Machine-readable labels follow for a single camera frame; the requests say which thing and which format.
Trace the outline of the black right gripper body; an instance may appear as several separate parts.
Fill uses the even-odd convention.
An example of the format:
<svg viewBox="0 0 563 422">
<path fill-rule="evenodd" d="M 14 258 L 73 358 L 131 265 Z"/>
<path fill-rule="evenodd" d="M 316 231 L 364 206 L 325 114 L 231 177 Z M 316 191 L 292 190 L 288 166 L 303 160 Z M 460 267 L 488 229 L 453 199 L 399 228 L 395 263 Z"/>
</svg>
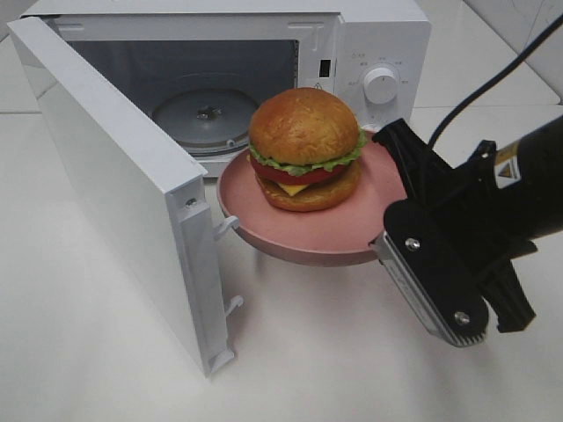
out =
<svg viewBox="0 0 563 422">
<path fill-rule="evenodd" d="M 429 213 L 474 281 L 496 263 L 536 251 L 537 156 L 528 140 L 502 149 L 483 141 L 464 164 L 451 167 L 438 196 L 409 199 Z"/>
</svg>

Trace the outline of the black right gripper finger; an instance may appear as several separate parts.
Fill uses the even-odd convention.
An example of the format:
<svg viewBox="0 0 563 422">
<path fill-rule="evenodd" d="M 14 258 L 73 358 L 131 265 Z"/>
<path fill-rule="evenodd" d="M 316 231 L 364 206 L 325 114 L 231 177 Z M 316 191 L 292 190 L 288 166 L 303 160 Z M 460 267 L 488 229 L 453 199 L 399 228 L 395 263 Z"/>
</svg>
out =
<svg viewBox="0 0 563 422">
<path fill-rule="evenodd" d="M 478 289 L 493 308 L 500 333 L 524 331 L 536 317 L 510 260 L 486 270 Z"/>
<path fill-rule="evenodd" d="M 372 141 L 385 147 L 393 159 L 406 196 L 428 200 L 439 195 L 450 181 L 453 169 L 408 126 L 398 119 L 382 127 L 372 136 Z"/>
</svg>

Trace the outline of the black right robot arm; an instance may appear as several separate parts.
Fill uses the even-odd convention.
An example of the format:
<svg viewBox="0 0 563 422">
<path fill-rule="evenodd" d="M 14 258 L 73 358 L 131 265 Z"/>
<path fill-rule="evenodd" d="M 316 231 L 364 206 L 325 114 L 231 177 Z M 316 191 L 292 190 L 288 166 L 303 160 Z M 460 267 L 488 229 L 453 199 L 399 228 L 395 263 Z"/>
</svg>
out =
<svg viewBox="0 0 563 422">
<path fill-rule="evenodd" d="M 449 166 L 403 120 L 374 136 L 396 164 L 406 197 L 384 211 L 372 241 L 425 328 L 447 343 L 479 343 L 491 314 L 501 332 L 535 316 L 513 260 L 562 229 L 562 122 L 499 148 L 483 141 Z"/>
</svg>

